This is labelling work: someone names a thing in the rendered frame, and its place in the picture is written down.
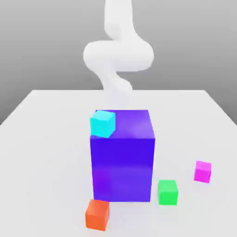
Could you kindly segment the small cyan cube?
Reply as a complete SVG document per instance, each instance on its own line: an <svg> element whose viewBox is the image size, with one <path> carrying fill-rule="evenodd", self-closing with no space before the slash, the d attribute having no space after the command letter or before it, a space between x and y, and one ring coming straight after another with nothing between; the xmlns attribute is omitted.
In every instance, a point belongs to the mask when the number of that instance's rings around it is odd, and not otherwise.
<svg viewBox="0 0 237 237"><path fill-rule="evenodd" d="M115 131L115 113L97 110L90 118L92 136L109 138Z"/></svg>

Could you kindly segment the small green cube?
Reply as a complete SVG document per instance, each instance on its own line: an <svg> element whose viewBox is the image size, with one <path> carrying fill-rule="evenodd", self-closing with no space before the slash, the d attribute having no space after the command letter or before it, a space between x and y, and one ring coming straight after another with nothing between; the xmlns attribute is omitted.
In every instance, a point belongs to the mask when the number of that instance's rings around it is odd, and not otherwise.
<svg viewBox="0 0 237 237"><path fill-rule="evenodd" d="M178 187L175 180L159 180L158 201L160 205L176 206Z"/></svg>

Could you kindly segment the small orange cube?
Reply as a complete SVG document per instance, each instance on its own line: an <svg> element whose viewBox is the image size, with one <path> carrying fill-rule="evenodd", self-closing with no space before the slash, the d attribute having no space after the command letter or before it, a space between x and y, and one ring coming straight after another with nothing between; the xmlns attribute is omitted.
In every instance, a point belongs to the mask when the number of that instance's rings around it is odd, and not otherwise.
<svg viewBox="0 0 237 237"><path fill-rule="evenodd" d="M85 212L85 224L89 229L105 231L110 215L109 202L90 200Z"/></svg>

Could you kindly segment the small magenta cube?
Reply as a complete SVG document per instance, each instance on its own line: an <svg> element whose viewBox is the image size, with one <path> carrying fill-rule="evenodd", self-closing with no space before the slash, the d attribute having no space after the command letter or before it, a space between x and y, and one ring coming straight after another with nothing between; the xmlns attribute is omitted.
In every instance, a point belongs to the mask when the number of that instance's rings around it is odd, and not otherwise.
<svg viewBox="0 0 237 237"><path fill-rule="evenodd" d="M212 173L211 163L196 161L195 173L194 173L195 181L210 183L211 173Z"/></svg>

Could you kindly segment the large purple box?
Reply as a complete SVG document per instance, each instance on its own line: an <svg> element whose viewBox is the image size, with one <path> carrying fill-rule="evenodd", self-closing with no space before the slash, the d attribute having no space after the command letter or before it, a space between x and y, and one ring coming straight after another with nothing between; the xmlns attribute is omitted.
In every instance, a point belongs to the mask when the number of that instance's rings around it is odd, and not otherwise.
<svg viewBox="0 0 237 237"><path fill-rule="evenodd" d="M95 200L149 202L155 135L148 110L115 110L109 138L90 137Z"/></svg>

